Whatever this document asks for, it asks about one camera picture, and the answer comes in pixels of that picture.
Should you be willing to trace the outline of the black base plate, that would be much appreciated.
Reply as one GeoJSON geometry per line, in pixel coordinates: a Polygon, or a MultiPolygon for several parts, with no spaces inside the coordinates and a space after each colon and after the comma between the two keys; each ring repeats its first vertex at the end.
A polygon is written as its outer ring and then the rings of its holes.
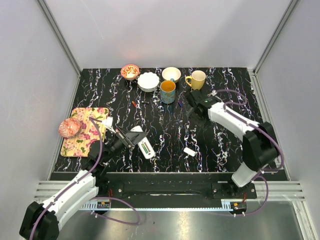
{"type": "Polygon", "coordinates": [[[112,209],[138,211],[245,212],[242,204],[249,200],[265,203],[270,193],[262,176],[242,188],[232,185],[230,173],[108,172],[106,176],[107,195],[86,203],[107,201],[112,209]]]}

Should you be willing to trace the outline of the white scalloped bowl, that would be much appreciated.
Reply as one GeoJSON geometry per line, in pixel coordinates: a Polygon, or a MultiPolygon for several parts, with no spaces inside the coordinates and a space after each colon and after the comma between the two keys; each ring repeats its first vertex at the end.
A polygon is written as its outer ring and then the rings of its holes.
{"type": "Polygon", "coordinates": [[[145,72],[137,78],[138,87],[146,93],[154,92],[160,83],[160,78],[152,72],[145,72]]]}

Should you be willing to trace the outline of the blue mug orange inside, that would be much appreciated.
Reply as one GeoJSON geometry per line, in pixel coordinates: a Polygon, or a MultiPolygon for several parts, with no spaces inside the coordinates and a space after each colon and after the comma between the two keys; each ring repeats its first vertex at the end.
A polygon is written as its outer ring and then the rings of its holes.
{"type": "Polygon", "coordinates": [[[176,84],[172,80],[164,80],[160,84],[160,100],[164,104],[172,104],[175,100],[176,84]]]}

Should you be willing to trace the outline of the orange floral small bowl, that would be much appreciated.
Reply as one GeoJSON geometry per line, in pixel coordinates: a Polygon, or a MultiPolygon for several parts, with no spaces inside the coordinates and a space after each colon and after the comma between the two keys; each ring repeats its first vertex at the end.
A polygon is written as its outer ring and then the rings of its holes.
{"type": "Polygon", "coordinates": [[[120,70],[121,76],[126,80],[130,80],[130,81],[136,79],[139,73],[140,73],[140,69],[135,64],[127,64],[123,66],[122,69],[120,70]]]}

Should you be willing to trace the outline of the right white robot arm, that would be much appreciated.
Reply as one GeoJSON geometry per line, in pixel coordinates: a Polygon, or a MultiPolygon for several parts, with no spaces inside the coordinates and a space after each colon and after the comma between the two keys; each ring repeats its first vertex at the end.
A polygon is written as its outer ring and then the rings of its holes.
{"type": "Polygon", "coordinates": [[[231,183],[227,186],[228,194],[233,198],[239,198],[245,193],[245,186],[253,181],[259,174],[265,171],[267,165],[276,158],[280,158],[280,168],[284,165],[284,154],[281,150],[274,128],[271,123],[265,121],[259,123],[250,120],[233,109],[230,105],[244,106],[246,97],[235,91],[221,89],[214,91],[211,96],[205,97],[197,90],[189,90],[186,100],[191,106],[187,116],[198,123],[216,122],[232,132],[242,141],[242,164],[232,174],[231,183]],[[232,101],[223,102],[218,93],[233,92],[241,97],[243,103],[232,101]]]}

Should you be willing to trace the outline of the red patterned bowl on tray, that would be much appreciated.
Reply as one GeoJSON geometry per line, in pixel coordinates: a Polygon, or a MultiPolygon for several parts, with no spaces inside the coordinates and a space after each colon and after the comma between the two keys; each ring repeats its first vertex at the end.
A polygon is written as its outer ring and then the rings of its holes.
{"type": "Polygon", "coordinates": [[[67,118],[59,125],[58,132],[63,138],[72,138],[81,130],[81,122],[74,117],[67,118]]]}

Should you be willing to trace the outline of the cream round bowl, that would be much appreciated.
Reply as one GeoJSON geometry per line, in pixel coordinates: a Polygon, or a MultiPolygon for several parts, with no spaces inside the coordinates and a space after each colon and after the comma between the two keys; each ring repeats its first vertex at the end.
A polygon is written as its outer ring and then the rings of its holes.
{"type": "Polygon", "coordinates": [[[162,71],[161,75],[165,81],[173,79],[173,82],[177,83],[181,78],[181,71],[176,67],[167,67],[162,71]]]}

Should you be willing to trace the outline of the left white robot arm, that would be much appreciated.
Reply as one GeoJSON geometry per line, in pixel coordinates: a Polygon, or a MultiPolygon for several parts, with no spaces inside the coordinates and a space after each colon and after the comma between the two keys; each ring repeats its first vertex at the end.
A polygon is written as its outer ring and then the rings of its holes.
{"type": "Polygon", "coordinates": [[[131,130],[116,128],[114,140],[106,145],[99,138],[89,146],[86,163],[78,174],[59,192],[26,209],[19,235],[26,240],[55,240],[65,223],[91,199],[108,194],[107,170],[102,165],[124,148],[138,145],[147,133],[140,126],[131,130]]]}

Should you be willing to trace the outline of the yellow mug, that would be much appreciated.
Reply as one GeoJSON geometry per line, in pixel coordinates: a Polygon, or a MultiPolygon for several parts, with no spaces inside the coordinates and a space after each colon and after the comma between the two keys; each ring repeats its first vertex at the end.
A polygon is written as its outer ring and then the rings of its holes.
{"type": "Polygon", "coordinates": [[[206,80],[206,73],[201,70],[195,70],[190,76],[185,77],[185,82],[192,90],[200,90],[206,80]]]}

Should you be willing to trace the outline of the white battery cover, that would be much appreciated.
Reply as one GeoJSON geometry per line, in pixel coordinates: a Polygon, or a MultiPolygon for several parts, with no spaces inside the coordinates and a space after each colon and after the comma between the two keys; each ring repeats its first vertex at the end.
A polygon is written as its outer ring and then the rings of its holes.
{"type": "Polygon", "coordinates": [[[190,148],[188,148],[188,147],[185,147],[185,148],[183,149],[183,151],[184,151],[186,154],[188,154],[188,155],[190,155],[190,156],[192,156],[192,157],[194,157],[194,156],[197,154],[194,150],[192,150],[192,149],[190,149],[190,148]]]}

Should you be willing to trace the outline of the green battery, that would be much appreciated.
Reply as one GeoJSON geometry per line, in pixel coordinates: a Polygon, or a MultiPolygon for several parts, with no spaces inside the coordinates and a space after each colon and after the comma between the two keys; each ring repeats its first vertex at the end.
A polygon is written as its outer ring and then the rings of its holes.
{"type": "Polygon", "coordinates": [[[142,146],[142,148],[143,148],[143,150],[145,151],[146,154],[149,154],[149,153],[150,153],[150,149],[148,148],[148,146],[146,145],[145,142],[143,142],[143,143],[141,144],[141,146],[142,146]]]}

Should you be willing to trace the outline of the floral rectangular tray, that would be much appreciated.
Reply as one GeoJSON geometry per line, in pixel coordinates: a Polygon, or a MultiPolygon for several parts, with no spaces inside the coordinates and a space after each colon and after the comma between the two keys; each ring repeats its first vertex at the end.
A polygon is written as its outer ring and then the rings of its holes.
{"type": "Polygon", "coordinates": [[[106,107],[74,108],[70,117],[80,121],[80,132],[75,137],[63,140],[60,155],[63,157],[87,157],[90,145],[100,139],[96,127],[89,118],[104,121],[108,115],[109,109],[106,107]]]}

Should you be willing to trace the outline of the white remote control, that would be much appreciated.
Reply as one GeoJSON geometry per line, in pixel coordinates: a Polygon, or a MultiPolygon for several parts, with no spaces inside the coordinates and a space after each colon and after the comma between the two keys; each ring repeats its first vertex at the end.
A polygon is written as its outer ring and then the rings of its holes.
{"type": "Polygon", "coordinates": [[[137,145],[146,160],[150,160],[156,155],[152,145],[150,144],[146,136],[137,145]]]}

